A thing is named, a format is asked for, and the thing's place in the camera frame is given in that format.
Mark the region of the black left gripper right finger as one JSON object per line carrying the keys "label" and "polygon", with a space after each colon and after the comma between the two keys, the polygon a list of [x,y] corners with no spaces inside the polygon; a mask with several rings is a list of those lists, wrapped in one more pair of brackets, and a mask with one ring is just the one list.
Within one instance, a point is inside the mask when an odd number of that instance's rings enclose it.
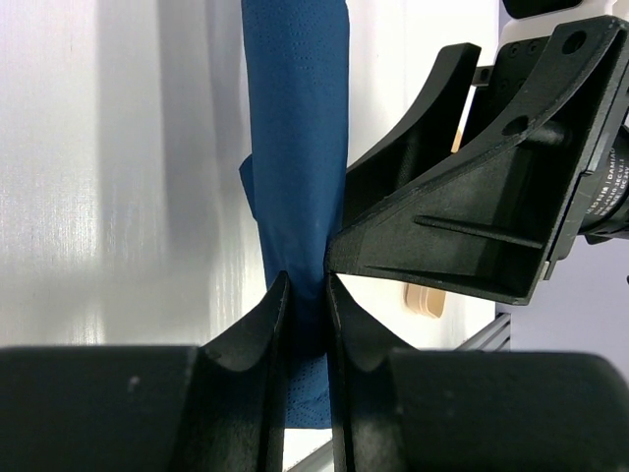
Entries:
{"label": "black left gripper right finger", "polygon": [[339,471],[624,471],[628,387],[602,357],[419,350],[328,277]]}

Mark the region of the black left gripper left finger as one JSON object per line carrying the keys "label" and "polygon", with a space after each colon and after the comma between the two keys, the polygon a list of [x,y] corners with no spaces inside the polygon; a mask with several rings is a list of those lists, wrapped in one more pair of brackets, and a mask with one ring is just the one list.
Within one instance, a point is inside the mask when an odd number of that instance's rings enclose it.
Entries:
{"label": "black left gripper left finger", "polygon": [[5,471],[278,471],[290,282],[203,346],[1,352]]}

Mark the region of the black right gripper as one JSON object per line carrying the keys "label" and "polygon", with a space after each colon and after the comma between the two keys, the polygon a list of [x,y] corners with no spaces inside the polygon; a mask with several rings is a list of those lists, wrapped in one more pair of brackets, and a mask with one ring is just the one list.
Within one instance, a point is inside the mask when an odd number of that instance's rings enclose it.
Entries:
{"label": "black right gripper", "polygon": [[545,32],[513,24],[486,87],[474,97],[466,143],[495,129],[508,150],[492,257],[500,280],[547,277],[576,238],[628,235],[628,25],[563,20]]}

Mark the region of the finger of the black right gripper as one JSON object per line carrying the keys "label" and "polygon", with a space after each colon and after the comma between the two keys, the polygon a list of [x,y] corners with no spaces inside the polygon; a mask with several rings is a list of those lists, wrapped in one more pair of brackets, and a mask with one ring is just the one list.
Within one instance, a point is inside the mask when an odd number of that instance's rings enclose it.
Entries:
{"label": "finger of the black right gripper", "polygon": [[541,279],[500,280],[492,257],[507,239],[497,226],[500,195],[492,183],[504,174],[491,167],[508,150],[497,131],[466,143],[474,97],[494,64],[479,67],[463,109],[451,154],[343,224],[326,255],[332,272],[434,287],[511,304],[527,304]]}
{"label": "finger of the black right gripper", "polygon": [[348,168],[345,226],[451,154],[480,55],[472,43],[438,52],[408,111]]}

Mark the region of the blue paper napkin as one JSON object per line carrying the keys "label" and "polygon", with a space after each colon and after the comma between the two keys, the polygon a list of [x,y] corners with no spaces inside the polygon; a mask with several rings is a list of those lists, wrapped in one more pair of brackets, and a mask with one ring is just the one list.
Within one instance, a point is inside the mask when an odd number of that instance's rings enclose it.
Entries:
{"label": "blue paper napkin", "polygon": [[289,276],[286,425],[331,425],[324,256],[342,219],[348,158],[349,39],[342,1],[241,5],[252,150],[240,176],[264,276]]}

